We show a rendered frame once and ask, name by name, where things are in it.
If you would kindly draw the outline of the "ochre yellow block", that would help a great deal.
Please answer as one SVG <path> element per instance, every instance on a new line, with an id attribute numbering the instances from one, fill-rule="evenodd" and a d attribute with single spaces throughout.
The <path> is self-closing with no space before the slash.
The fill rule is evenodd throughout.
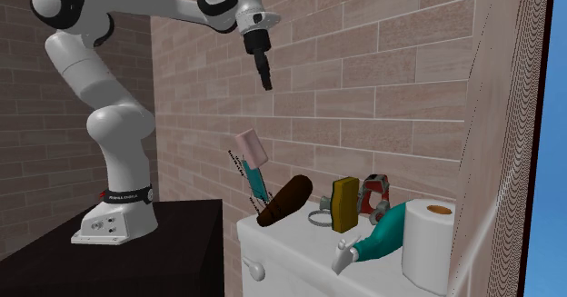
<path id="1" fill-rule="evenodd" d="M 358 224 L 359 179 L 345 177 L 333 182 L 330 213 L 332 229 L 345 233 Z"/>

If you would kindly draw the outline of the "dark brown oblong object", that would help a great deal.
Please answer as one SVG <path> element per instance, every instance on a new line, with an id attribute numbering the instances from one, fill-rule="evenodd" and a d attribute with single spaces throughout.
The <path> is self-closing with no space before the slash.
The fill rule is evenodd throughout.
<path id="1" fill-rule="evenodd" d="M 261 227 L 279 222 L 297 212 L 308 201 L 313 191 L 312 181 L 305 175 L 295 175 L 258 214 Z"/>

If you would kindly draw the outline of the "red and grey tool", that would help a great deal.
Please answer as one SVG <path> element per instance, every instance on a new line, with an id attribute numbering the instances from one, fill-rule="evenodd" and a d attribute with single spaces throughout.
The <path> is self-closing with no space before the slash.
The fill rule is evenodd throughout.
<path id="1" fill-rule="evenodd" d="M 376 225 L 390 210 L 388 177 L 385 174 L 370 174 L 363 180 L 358 191 L 357 212 L 368 214 L 369 221 Z M 370 205 L 373 193 L 381 195 L 381 201 L 375 207 Z"/>

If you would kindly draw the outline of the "pink and teal brush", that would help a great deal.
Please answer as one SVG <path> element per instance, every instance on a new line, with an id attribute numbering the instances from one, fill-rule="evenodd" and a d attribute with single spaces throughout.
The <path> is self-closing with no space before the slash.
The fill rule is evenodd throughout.
<path id="1" fill-rule="evenodd" d="M 254 129 L 249 129 L 235 136 L 236 144 L 242 153 L 239 157 L 231 150 L 228 154 L 240 175 L 248 182 L 250 201 L 257 213 L 271 201 L 272 196 L 266 190 L 264 178 L 260 167 L 267 163 L 269 158 Z"/>

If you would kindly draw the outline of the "white toilet paper roll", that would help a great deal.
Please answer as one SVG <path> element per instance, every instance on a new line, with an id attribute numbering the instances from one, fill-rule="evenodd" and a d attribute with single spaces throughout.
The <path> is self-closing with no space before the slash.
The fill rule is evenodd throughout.
<path id="1" fill-rule="evenodd" d="M 402 271 L 417 287 L 447 294 L 455 204 L 431 199 L 405 203 Z"/>

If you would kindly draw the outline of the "black robot stand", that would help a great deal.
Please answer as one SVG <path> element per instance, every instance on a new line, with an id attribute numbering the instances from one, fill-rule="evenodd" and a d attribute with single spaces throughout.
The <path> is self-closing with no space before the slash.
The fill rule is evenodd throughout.
<path id="1" fill-rule="evenodd" d="M 71 243 L 76 215 L 0 262 L 0 297 L 224 297 L 221 200 L 154 211 L 155 231 L 116 246 Z"/>

